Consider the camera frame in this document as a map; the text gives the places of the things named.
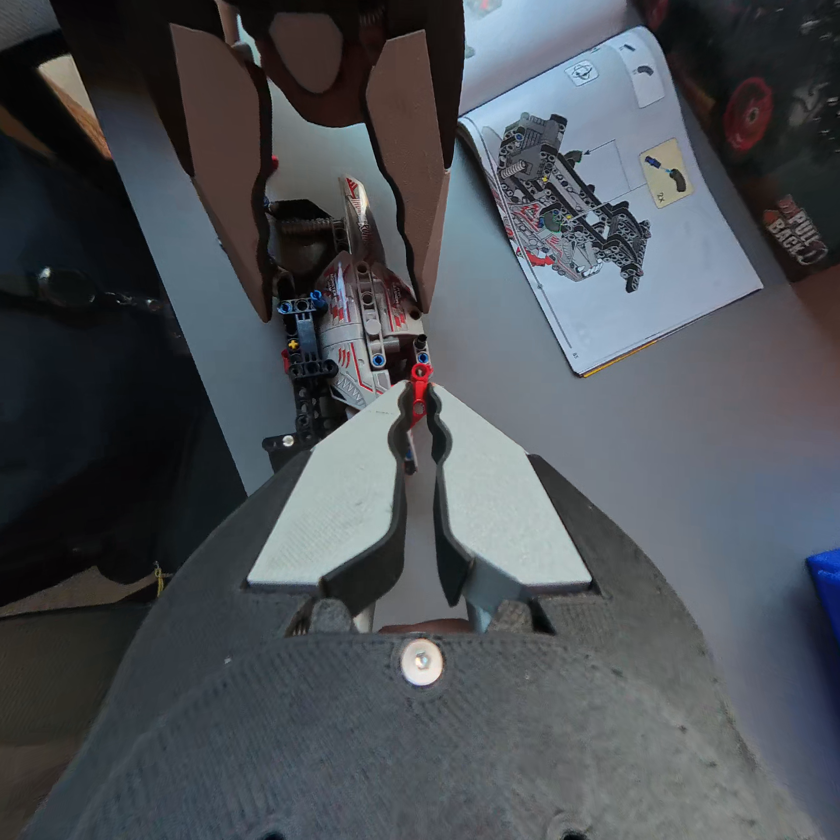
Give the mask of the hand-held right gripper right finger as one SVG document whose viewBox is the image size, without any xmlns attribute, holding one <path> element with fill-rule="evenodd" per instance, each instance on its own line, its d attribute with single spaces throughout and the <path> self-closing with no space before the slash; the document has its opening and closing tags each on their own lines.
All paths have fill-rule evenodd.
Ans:
<svg viewBox="0 0 840 840">
<path fill-rule="evenodd" d="M 436 465 L 437 573 L 448 604 L 485 632 L 504 602 L 577 595 L 592 574 L 529 453 L 439 384 L 427 388 Z"/>
</svg>

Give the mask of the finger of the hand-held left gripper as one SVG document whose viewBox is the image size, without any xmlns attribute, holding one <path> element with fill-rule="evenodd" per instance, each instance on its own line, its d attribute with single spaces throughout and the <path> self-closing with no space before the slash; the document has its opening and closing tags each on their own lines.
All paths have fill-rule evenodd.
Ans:
<svg viewBox="0 0 840 840">
<path fill-rule="evenodd" d="M 364 105 L 376 160 L 394 196 L 395 225 L 416 303 L 428 313 L 438 278 L 450 173 L 424 29 L 384 42 L 369 75 Z"/>
<path fill-rule="evenodd" d="M 272 313 L 266 185 L 272 174 L 271 101 L 245 45 L 171 24 L 192 182 L 234 273 L 262 322 Z"/>
</svg>

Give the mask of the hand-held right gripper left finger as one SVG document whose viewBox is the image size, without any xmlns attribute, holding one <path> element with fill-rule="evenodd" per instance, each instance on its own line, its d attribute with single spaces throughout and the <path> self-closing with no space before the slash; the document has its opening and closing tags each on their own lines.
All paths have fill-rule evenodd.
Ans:
<svg viewBox="0 0 840 840">
<path fill-rule="evenodd" d="M 394 385 L 316 444 L 246 581 L 371 609 L 404 569 L 411 386 Z"/>
</svg>

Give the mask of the red lego beam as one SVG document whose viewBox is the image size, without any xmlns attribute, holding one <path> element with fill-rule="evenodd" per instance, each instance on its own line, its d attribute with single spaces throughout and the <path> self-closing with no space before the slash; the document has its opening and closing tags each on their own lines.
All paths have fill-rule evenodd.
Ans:
<svg viewBox="0 0 840 840">
<path fill-rule="evenodd" d="M 434 369 L 428 362 L 417 362 L 412 368 L 413 399 L 410 428 L 414 428 L 427 415 L 427 388 L 433 372 Z"/>
</svg>

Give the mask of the grey partly built lego vehicle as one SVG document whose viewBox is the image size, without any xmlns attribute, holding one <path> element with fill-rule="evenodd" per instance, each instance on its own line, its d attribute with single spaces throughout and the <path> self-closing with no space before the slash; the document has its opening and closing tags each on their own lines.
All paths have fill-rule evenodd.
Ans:
<svg viewBox="0 0 840 840">
<path fill-rule="evenodd" d="M 340 216 L 307 199 L 265 198 L 272 304 L 295 403 L 293 430 L 262 442 L 276 473 L 392 386 L 411 383 L 415 363 L 431 364 L 417 300 L 385 263 L 363 183 L 342 175 L 339 189 Z"/>
</svg>

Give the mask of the lego instruction booklet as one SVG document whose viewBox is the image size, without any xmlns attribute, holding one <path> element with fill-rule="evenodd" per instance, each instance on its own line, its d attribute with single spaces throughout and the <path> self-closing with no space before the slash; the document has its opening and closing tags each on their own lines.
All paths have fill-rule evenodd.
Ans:
<svg viewBox="0 0 840 840">
<path fill-rule="evenodd" d="M 501 93 L 458 128 L 577 375 L 762 289 L 646 28 Z"/>
</svg>

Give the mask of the black lego set box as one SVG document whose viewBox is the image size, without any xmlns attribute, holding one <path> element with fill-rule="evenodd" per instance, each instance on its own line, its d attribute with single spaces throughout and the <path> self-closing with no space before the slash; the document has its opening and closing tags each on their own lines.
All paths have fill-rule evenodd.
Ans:
<svg viewBox="0 0 840 840">
<path fill-rule="evenodd" d="M 837 266 L 839 2 L 634 5 L 787 279 Z"/>
</svg>

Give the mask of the blue object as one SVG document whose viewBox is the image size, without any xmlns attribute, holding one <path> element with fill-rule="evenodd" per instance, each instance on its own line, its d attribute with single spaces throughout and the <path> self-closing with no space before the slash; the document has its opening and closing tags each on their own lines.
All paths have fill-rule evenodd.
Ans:
<svg viewBox="0 0 840 840">
<path fill-rule="evenodd" d="M 806 559 L 816 594 L 839 645 L 839 548 L 814 554 Z"/>
</svg>

